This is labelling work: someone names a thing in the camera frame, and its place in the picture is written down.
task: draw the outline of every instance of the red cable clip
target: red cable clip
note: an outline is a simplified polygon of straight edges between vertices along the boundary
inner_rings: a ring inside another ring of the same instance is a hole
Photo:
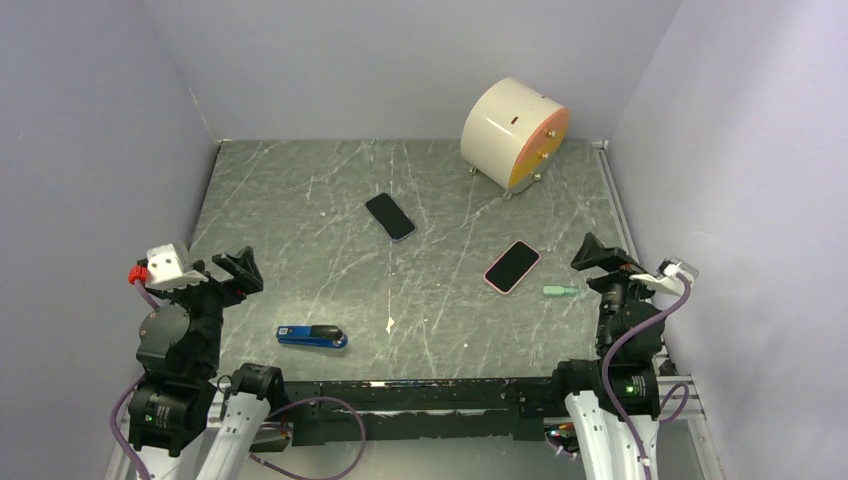
[[[135,285],[136,280],[141,280],[141,284],[145,285],[149,274],[150,272],[147,271],[147,268],[142,267],[141,265],[136,265],[130,269],[130,274],[127,276],[127,280],[130,282],[130,285]]]

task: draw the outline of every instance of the white wall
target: white wall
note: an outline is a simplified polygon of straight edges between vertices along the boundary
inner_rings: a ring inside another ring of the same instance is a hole
[[[642,259],[728,479],[848,472],[848,6],[685,0],[612,138]]]
[[[127,272],[187,239],[215,145],[134,0],[0,2],[0,112],[0,477],[103,478]]]
[[[514,76],[609,138],[680,0],[143,0],[218,138],[458,138]]]

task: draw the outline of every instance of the table surface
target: table surface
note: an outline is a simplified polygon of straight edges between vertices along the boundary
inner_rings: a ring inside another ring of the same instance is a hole
[[[364,207],[379,192],[414,234],[389,240]],[[469,173],[457,140],[225,142],[191,254],[250,245],[265,291],[225,312],[219,372],[253,362],[290,380],[536,376],[592,357],[599,295],[568,265],[586,232],[621,238],[591,144],[566,141],[540,183],[502,193]],[[483,272],[519,239],[541,261],[501,295]],[[543,297],[543,285],[580,290]],[[338,325],[350,343],[277,343],[277,326],[304,324]]]

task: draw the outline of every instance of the black smartphone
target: black smartphone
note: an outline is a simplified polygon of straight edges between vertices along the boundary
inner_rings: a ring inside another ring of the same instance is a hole
[[[371,212],[393,242],[399,242],[415,231],[415,224],[388,193],[381,193],[368,200],[365,202],[365,208]]]
[[[483,278],[495,290],[506,295],[539,263],[540,257],[539,252],[519,240],[495,260]]]

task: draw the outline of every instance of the white cylinder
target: white cylinder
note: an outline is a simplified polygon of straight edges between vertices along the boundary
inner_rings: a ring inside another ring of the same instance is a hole
[[[509,193],[527,188],[553,160],[568,109],[505,78],[477,100],[462,129],[460,154]]]

